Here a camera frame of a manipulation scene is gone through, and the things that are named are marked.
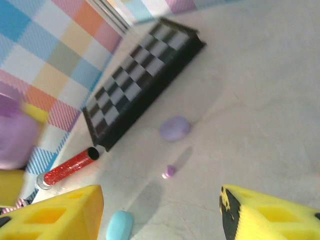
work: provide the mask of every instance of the purple cup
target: purple cup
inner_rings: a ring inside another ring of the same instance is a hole
[[[22,95],[14,87],[0,81],[0,116],[11,116],[22,104]]]
[[[22,111],[0,116],[0,169],[25,166],[39,134],[38,122]]]

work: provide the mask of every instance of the light blue oval object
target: light blue oval object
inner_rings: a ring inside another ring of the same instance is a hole
[[[134,218],[127,211],[117,211],[110,219],[106,231],[107,240],[129,240]]]

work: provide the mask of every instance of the pastel plaid pattern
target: pastel plaid pattern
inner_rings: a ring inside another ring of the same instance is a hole
[[[131,23],[177,15],[237,0],[107,0]]]
[[[27,172],[50,168],[121,39],[85,0],[0,1],[0,81],[49,113]]]

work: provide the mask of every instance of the yellow object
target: yellow object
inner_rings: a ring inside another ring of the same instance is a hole
[[[235,185],[223,185],[226,240],[320,240],[320,210]]]
[[[16,205],[24,184],[24,171],[0,169],[0,207],[12,208]]]
[[[37,141],[40,141],[44,131],[46,130],[46,122],[49,118],[49,113],[29,103],[24,103],[22,105],[22,111],[34,118],[39,123],[40,129]]]
[[[46,111],[28,103],[23,104],[22,111],[33,117],[41,124],[45,124],[49,116],[49,114]]]
[[[90,185],[0,216],[0,240],[97,240],[104,197]]]

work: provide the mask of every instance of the chessboard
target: chessboard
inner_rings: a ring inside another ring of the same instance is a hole
[[[109,151],[205,46],[197,33],[159,20],[83,109],[95,146]]]

